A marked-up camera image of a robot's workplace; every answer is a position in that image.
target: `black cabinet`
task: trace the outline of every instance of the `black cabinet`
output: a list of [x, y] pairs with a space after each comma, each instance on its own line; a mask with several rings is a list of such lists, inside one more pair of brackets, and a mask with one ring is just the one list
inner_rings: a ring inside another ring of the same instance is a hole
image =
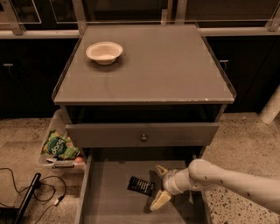
[[280, 84], [278, 36], [208, 37], [237, 97], [226, 112], [260, 112]]
[[53, 116], [53, 89], [77, 38], [0, 41], [0, 117]]

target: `drawer front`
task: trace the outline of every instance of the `drawer front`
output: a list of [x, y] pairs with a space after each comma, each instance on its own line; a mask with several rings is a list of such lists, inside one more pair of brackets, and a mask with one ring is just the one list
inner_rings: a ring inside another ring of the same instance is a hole
[[68, 124], [74, 145], [92, 147], [152, 147], [209, 145], [217, 122], [200, 123], [83, 123]]

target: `drawer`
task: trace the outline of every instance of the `drawer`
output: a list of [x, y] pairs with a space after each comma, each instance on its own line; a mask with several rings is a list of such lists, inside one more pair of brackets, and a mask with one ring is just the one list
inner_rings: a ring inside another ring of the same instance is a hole
[[80, 123], [68, 124], [66, 131], [80, 148], [205, 146], [218, 128], [217, 122]]
[[[96, 162], [89, 153], [74, 223], [206, 223], [201, 192], [192, 192], [193, 203], [189, 192], [185, 192], [173, 197], [160, 210], [150, 211], [151, 202], [163, 188], [155, 165], [184, 169], [186, 161]], [[150, 197], [127, 189], [132, 176], [155, 183]]]

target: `white bowl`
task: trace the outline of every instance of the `white bowl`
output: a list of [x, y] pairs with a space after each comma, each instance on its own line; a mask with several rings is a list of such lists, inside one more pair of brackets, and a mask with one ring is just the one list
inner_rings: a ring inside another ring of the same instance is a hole
[[112, 64], [123, 52], [123, 48], [114, 42], [99, 42], [87, 48], [86, 55], [100, 65]]

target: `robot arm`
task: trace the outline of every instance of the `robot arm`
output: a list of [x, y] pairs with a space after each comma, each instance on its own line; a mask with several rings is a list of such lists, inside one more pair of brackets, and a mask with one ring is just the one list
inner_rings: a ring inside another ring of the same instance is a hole
[[193, 160], [181, 171], [167, 171], [159, 165], [157, 171], [163, 179], [164, 191], [157, 193], [150, 206], [151, 211], [159, 209], [172, 195], [219, 185], [280, 214], [279, 180], [225, 170], [203, 159]]

